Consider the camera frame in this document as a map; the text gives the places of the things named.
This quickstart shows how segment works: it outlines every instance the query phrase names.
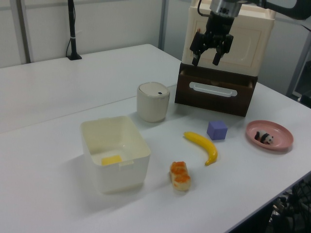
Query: cup lid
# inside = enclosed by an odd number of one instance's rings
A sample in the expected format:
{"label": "cup lid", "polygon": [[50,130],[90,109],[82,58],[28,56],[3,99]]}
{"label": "cup lid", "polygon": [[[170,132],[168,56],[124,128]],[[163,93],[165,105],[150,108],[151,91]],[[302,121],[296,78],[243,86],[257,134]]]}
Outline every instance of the cup lid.
{"label": "cup lid", "polygon": [[139,89],[148,96],[163,96],[170,92],[166,86],[156,82],[144,83],[139,86]]}

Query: black pole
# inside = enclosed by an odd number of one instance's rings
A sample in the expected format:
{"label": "black pole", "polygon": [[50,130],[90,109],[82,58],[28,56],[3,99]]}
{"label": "black pole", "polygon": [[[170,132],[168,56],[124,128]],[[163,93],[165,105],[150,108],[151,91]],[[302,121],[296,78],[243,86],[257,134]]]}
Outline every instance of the black pole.
{"label": "black pole", "polygon": [[79,60],[82,57],[77,53],[76,46],[76,32],[74,28],[74,10],[73,0],[68,0],[68,11],[69,11],[69,26],[70,26],[70,43],[71,43],[71,55],[68,56],[69,60]]}

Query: white wall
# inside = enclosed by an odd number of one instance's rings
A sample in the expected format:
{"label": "white wall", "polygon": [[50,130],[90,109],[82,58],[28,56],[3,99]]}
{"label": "white wall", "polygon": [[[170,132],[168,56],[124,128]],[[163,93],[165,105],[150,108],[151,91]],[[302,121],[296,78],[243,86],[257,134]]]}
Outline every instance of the white wall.
{"label": "white wall", "polygon": [[305,49],[309,31],[304,27],[276,20],[258,75],[258,82],[287,94],[300,56]]}
{"label": "white wall", "polygon": [[0,1],[0,68],[26,62],[15,5],[10,0]]}
{"label": "white wall", "polygon": [[162,49],[181,60],[191,0],[166,0]]}
{"label": "white wall", "polygon": [[[141,44],[158,47],[162,0],[75,0],[80,55]],[[25,0],[32,62],[65,56],[70,38],[67,0]]]}

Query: purple cube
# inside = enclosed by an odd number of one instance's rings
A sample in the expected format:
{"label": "purple cube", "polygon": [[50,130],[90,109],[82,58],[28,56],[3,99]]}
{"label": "purple cube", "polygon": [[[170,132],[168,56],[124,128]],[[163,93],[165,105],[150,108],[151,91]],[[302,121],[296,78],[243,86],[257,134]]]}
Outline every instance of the purple cube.
{"label": "purple cube", "polygon": [[223,121],[210,121],[208,123],[207,134],[212,140],[222,140],[225,139],[227,130],[228,128]]}

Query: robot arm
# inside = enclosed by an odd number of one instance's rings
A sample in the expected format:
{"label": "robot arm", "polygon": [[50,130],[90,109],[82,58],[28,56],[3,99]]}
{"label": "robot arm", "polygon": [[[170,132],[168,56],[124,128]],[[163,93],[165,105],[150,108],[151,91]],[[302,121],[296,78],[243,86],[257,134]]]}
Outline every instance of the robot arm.
{"label": "robot arm", "polygon": [[296,0],[293,8],[285,8],[267,0],[212,0],[210,5],[210,15],[200,13],[199,0],[198,13],[207,16],[206,32],[204,34],[196,32],[190,50],[193,52],[194,59],[192,64],[197,66],[201,54],[210,48],[216,49],[213,60],[214,65],[218,65],[225,53],[229,53],[233,36],[229,34],[234,18],[239,15],[242,4],[254,3],[265,9],[271,9],[293,19],[303,20],[311,16],[311,0]]}

